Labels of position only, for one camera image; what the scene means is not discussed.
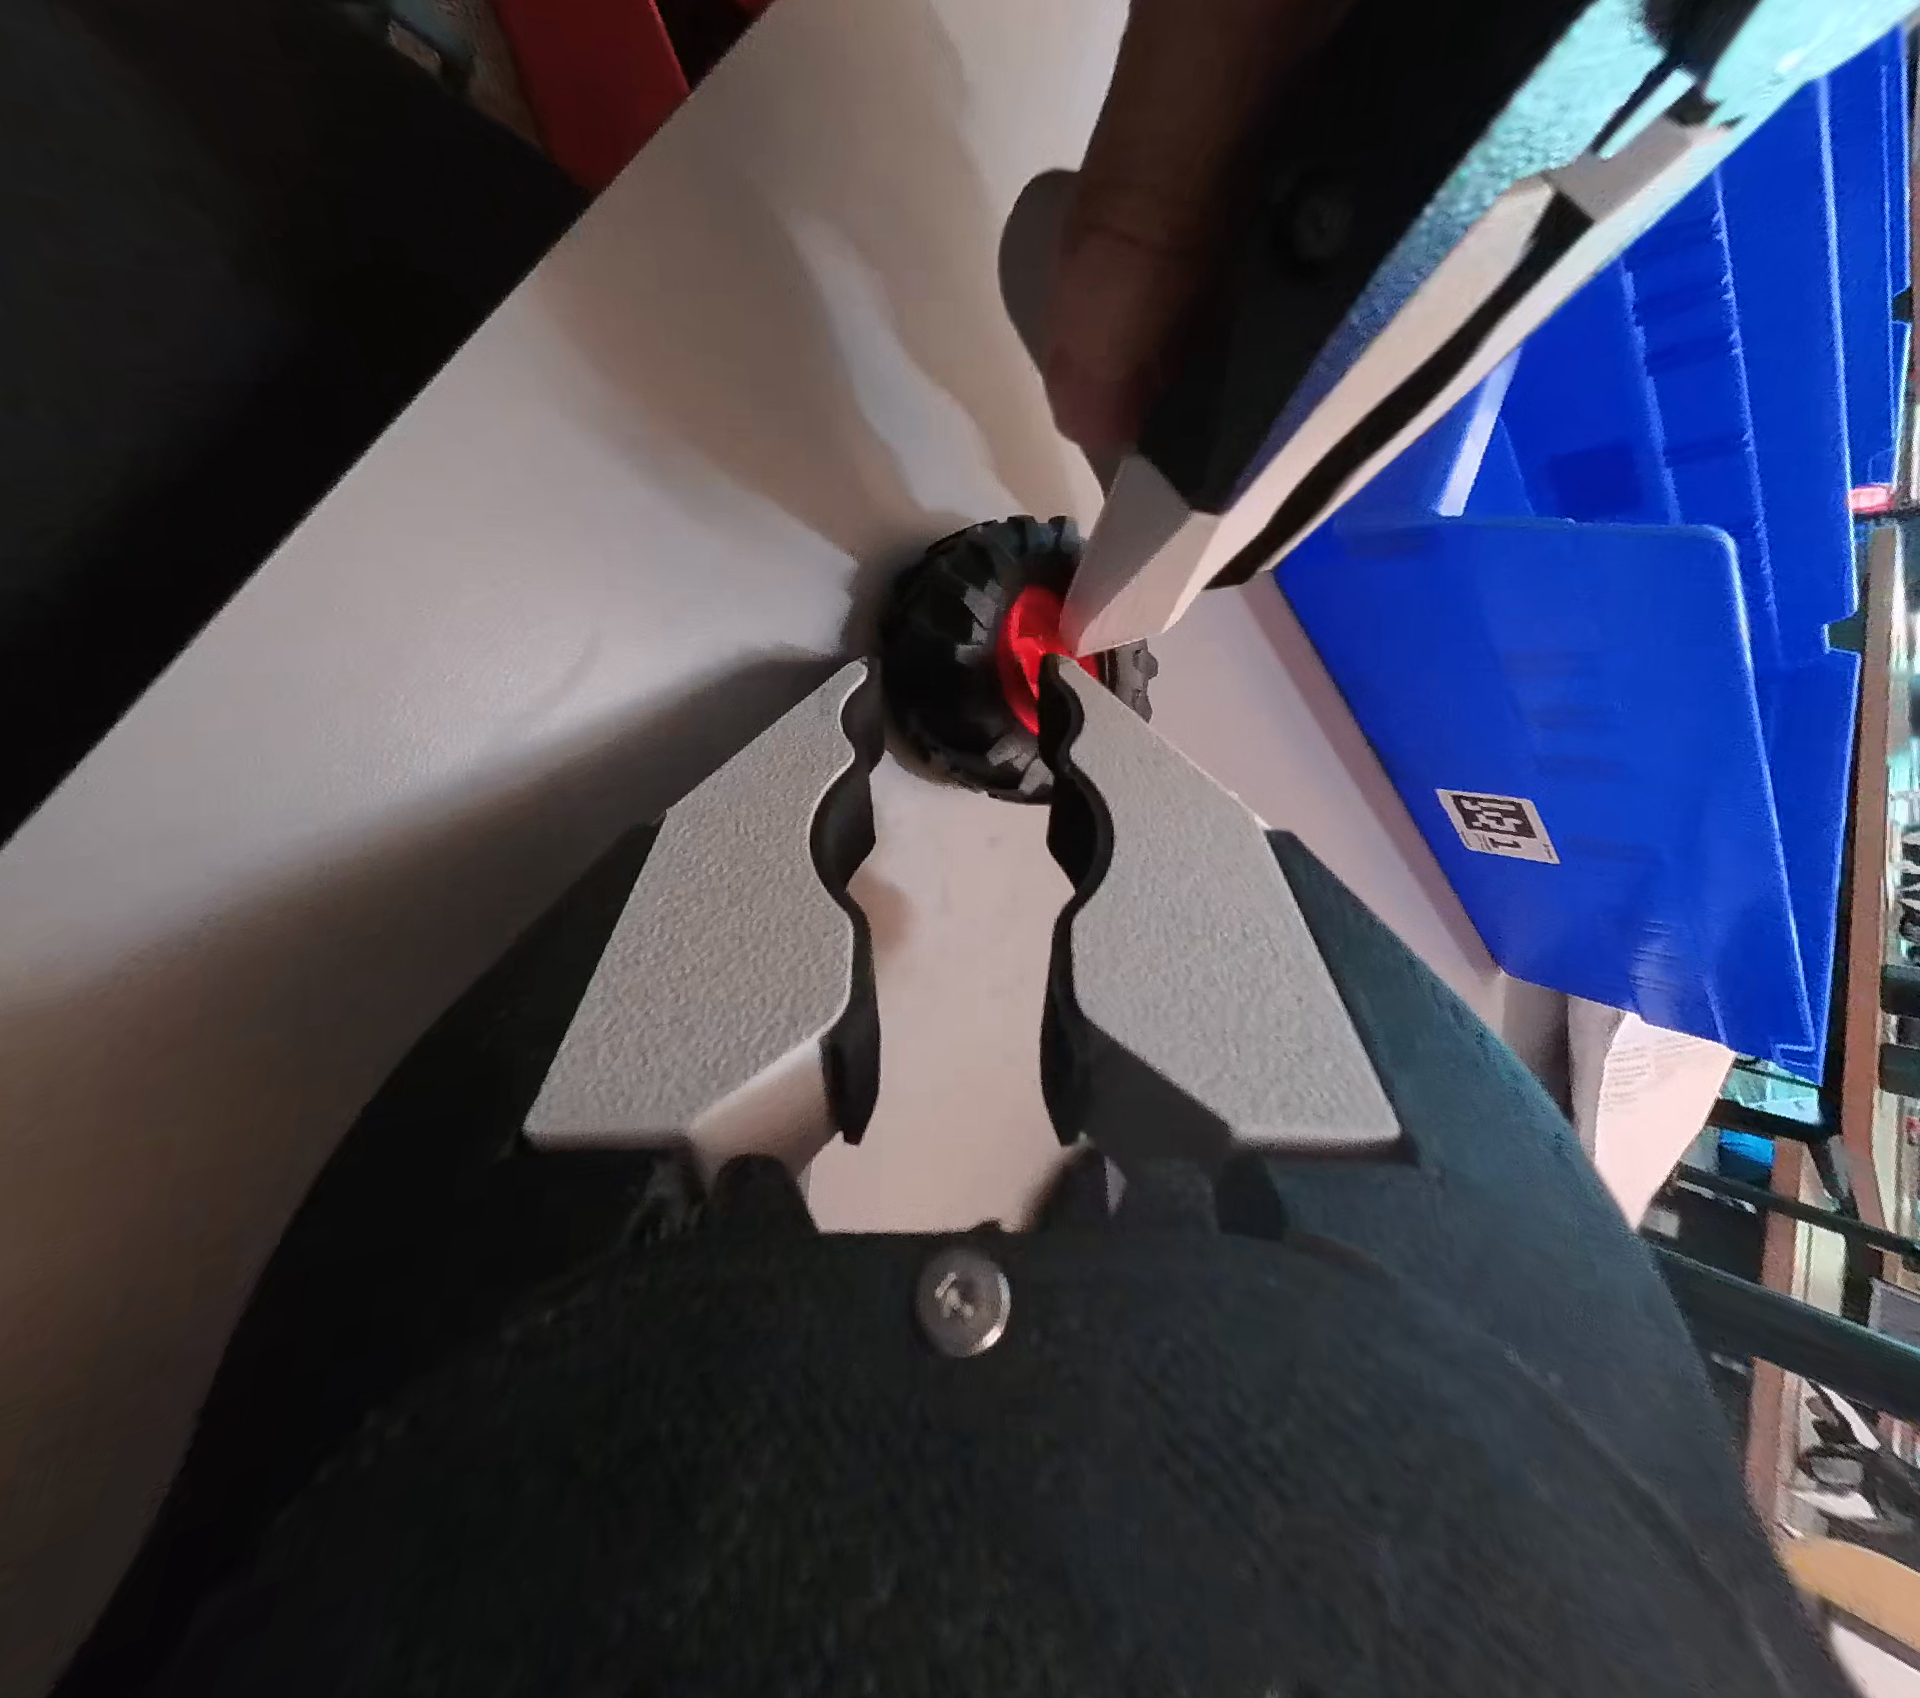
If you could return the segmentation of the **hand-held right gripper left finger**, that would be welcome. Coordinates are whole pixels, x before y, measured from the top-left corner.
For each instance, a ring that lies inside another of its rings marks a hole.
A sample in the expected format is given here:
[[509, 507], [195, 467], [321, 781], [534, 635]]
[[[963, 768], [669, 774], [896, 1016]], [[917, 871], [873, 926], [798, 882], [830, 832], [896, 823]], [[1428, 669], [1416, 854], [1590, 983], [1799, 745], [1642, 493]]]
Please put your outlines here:
[[532, 1147], [818, 1157], [878, 1104], [852, 879], [876, 845], [878, 678], [848, 661], [659, 819], [523, 1121]]

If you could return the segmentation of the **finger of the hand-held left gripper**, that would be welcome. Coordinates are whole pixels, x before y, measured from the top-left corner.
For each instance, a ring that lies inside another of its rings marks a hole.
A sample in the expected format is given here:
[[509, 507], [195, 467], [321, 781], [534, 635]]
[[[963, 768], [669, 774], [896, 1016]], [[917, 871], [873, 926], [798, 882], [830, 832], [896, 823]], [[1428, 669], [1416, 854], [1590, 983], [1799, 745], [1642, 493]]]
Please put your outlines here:
[[1170, 630], [1210, 588], [1213, 540], [1238, 497], [1193, 509], [1156, 464], [1125, 459], [1068, 586], [1068, 650], [1102, 651]]
[[1207, 586], [1246, 582], [1292, 549], [1711, 174], [1739, 133], [1741, 121], [1653, 115], [1610, 156], [1509, 184], [1227, 507]]

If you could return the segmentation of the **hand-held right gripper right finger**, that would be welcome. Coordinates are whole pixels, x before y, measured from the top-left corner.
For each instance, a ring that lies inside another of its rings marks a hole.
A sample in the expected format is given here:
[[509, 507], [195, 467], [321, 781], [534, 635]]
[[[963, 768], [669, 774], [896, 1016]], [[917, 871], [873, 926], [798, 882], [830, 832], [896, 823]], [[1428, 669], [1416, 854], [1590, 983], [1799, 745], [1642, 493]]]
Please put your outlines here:
[[1043, 1109], [1105, 1157], [1391, 1157], [1402, 1121], [1260, 816], [1048, 657], [1046, 847], [1068, 882]]

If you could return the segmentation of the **black toy wheel red hub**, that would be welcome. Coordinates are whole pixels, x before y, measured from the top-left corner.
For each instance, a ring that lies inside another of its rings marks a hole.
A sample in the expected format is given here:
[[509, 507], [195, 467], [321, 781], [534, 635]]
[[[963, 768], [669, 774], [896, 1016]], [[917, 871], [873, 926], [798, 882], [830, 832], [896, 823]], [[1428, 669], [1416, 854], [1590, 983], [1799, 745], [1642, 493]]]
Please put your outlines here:
[[1064, 513], [1012, 513], [929, 544], [885, 588], [878, 672], [899, 743], [936, 778], [1015, 806], [1051, 798], [1043, 660], [1069, 660], [1066, 593], [1083, 533]]

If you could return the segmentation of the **white desk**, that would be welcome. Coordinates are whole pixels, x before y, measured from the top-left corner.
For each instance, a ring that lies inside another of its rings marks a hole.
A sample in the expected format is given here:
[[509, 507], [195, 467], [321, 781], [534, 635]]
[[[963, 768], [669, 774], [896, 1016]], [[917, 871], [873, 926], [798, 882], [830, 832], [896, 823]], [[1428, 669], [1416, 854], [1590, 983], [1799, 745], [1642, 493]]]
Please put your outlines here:
[[425, 1026], [946, 532], [1091, 520], [1008, 321], [1128, 0], [776, 0], [4, 847], [4, 1694]]

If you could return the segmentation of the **person's left hand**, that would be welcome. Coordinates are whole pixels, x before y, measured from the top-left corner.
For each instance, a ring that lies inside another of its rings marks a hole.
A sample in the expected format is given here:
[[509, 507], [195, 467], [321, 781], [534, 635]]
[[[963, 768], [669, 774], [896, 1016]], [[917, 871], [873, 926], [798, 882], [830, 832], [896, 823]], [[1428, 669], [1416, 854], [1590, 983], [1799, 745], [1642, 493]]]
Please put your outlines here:
[[1010, 212], [1008, 316], [1102, 486], [1171, 369], [1264, 107], [1350, 3], [1128, 0], [1079, 165], [1039, 174]]

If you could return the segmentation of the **blue plastic bin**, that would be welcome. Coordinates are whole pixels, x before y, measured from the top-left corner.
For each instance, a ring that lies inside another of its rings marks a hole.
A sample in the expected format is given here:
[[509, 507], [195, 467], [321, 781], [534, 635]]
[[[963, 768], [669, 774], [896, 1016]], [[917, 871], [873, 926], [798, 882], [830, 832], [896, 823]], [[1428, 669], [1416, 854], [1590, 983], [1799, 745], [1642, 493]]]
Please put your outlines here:
[[1907, 39], [1813, 78], [1617, 263], [1646, 420], [1632, 515], [1734, 548], [1749, 661], [1820, 661], [1857, 606], [1907, 359]]
[[1845, 430], [1668, 461], [1503, 366], [1275, 586], [1495, 964], [1818, 1086], [1860, 664]]

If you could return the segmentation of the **white paper sheet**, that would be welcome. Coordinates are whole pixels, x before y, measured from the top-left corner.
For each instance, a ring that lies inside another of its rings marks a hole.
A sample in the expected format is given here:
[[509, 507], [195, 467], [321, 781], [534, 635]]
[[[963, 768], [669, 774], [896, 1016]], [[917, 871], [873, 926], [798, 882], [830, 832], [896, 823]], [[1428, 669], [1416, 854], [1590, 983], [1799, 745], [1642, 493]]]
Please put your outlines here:
[[1596, 1000], [1565, 1000], [1571, 1126], [1627, 1227], [1710, 1121], [1737, 1054]]

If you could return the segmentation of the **black metal pole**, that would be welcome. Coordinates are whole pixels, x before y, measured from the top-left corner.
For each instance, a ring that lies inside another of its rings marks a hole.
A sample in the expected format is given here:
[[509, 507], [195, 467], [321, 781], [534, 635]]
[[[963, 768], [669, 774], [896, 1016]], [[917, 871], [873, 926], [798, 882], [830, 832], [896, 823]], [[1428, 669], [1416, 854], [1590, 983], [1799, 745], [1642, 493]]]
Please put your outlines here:
[[1918, 1425], [1916, 1346], [1664, 1243], [1646, 1251], [1699, 1352], [1775, 1365], [1867, 1412]]

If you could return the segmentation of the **person's dark clothing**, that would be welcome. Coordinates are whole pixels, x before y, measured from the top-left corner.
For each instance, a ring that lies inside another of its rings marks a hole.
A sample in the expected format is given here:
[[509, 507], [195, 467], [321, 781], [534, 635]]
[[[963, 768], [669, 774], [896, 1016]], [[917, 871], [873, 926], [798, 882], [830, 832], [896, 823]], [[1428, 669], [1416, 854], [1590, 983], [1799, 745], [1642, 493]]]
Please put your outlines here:
[[1, 0], [5, 840], [585, 204], [318, 0]]

